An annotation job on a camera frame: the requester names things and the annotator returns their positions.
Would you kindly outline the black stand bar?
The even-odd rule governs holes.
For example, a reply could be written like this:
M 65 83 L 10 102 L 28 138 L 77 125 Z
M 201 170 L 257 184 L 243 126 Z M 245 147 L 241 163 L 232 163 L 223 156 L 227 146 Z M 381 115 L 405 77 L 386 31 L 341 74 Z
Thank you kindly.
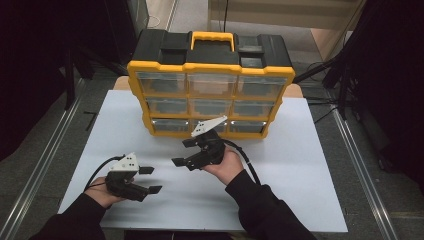
M 310 78 L 320 72 L 323 72 L 324 70 L 330 68 L 334 63 L 336 62 L 335 59 L 330 59 L 328 61 L 322 62 L 319 65 L 317 65 L 314 68 L 311 68 L 309 70 L 307 70 L 305 73 L 300 74 L 299 76 L 296 76 L 293 80 L 294 84 L 298 84 L 304 80 L 306 80 L 307 78 Z

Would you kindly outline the person's left hand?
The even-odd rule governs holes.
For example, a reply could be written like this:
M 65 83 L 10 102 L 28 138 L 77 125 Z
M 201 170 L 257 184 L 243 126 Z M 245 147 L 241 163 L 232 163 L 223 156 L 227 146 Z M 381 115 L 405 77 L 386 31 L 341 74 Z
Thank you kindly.
M 92 185 L 87 190 L 85 190 L 84 193 L 104 208 L 109 208 L 115 203 L 124 201 L 124 198 L 111 194 L 107 190 L 105 184 Z

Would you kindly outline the person's right hand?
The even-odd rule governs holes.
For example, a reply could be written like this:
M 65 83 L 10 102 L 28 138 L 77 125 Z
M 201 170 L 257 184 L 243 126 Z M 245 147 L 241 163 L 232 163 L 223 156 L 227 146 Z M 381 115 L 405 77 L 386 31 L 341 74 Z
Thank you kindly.
M 224 185 L 228 185 L 244 170 L 244 167 L 239 155 L 230 147 L 226 147 L 221 163 L 204 166 L 203 170 L 217 177 Z

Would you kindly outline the grid of clear plastic drawers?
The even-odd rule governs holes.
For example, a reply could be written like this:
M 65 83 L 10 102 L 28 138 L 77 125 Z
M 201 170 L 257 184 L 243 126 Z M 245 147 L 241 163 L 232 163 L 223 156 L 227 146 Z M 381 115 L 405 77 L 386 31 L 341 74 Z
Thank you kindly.
M 188 136 L 199 121 L 223 115 L 222 136 L 260 138 L 282 102 L 287 79 L 281 76 L 217 73 L 137 72 L 142 120 L 158 136 Z M 155 131 L 152 120 L 185 119 L 187 132 Z

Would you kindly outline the black curtain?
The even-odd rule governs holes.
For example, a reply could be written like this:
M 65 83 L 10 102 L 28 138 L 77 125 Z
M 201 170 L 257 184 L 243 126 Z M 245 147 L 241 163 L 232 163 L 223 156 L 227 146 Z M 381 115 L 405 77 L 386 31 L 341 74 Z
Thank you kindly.
M 0 0 L 0 161 L 61 95 L 73 104 L 75 72 L 122 75 L 136 40 L 129 0 Z
M 367 0 L 343 55 L 380 159 L 424 189 L 424 0 Z

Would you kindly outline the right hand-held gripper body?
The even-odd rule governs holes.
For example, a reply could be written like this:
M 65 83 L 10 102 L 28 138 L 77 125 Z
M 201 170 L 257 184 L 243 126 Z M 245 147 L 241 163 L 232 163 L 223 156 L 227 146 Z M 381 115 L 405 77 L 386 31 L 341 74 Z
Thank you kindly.
M 223 123 L 226 119 L 227 116 L 223 115 L 221 117 L 198 122 L 190 138 L 197 139 L 197 146 L 200 148 L 200 151 L 186 158 L 191 163 L 191 166 L 187 167 L 190 171 L 201 169 L 207 165 L 221 163 L 225 151 L 225 144 L 214 128 Z

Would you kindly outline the metal floor rail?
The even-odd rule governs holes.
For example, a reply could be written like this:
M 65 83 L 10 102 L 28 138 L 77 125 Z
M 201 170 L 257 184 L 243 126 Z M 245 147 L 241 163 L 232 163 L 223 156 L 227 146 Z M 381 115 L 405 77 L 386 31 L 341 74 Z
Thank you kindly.
M 356 141 L 349 128 L 348 122 L 344 120 L 338 111 L 333 113 L 339 132 L 349 153 L 355 172 L 364 191 L 370 210 L 384 240 L 400 240 L 389 213 L 383 203 L 380 194 L 375 187 L 364 159 L 359 151 Z
M 62 114 L 46 147 L 44 148 L 29 180 L 17 197 L 8 218 L 0 230 L 0 240 L 14 240 L 15 235 L 25 218 L 35 195 L 52 163 L 52 160 L 64 138 L 67 129 L 80 105 L 81 95 L 87 86 L 87 79 L 80 78 L 76 85 L 76 97 L 68 110 Z

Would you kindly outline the transparent screw drawer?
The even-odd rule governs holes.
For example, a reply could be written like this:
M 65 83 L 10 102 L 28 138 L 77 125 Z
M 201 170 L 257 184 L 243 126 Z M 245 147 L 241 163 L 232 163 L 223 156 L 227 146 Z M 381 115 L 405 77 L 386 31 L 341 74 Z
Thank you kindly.
M 189 123 L 185 119 L 156 118 L 152 120 L 152 126 L 155 131 L 187 132 Z

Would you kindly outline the light wooden furniture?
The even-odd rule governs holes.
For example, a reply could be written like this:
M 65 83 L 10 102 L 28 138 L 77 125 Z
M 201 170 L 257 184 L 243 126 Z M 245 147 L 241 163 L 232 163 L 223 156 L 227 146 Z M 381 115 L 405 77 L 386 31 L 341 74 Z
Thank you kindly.
M 207 0 L 209 20 L 341 29 L 367 0 Z

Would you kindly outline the yellow black organizer cabinet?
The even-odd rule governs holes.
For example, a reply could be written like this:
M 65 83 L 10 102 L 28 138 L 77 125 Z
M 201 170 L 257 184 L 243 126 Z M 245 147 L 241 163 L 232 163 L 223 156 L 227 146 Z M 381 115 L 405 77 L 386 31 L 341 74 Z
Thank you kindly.
M 285 90 L 295 77 L 284 39 L 269 34 L 240 36 L 226 32 L 173 33 L 147 29 L 141 32 L 127 69 L 130 89 L 138 101 L 140 88 L 136 73 L 139 71 L 281 76 L 287 79 Z M 269 127 L 260 138 L 218 134 L 224 138 L 263 139 Z

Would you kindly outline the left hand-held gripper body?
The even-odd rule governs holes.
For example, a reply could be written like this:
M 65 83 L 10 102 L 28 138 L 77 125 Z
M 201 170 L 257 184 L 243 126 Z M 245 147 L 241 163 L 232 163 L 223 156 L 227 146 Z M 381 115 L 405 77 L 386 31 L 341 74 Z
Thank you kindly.
M 142 202 L 149 192 L 148 188 L 133 183 L 134 176 L 139 174 L 139 167 L 141 166 L 134 153 L 121 157 L 109 168 L 106 176 L 107 190 L 114 196 Z

